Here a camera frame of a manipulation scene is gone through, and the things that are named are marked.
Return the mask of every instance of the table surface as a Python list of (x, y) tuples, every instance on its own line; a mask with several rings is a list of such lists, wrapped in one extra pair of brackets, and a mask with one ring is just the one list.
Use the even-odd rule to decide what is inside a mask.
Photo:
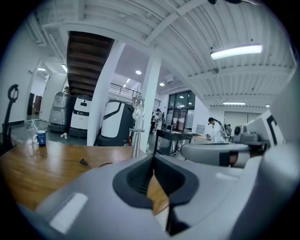
[[(91, 168), (131, 158), (132, 147), (88, 147), (47, 141), (39, 147), (31, 140), (17, 145), (0, 157), (0, 167), (17, 203), (34, 210), (48, 195)], [(153, 201), (153, 213), (165, 209), (169, 200), (155, 177), (147, 197)]]

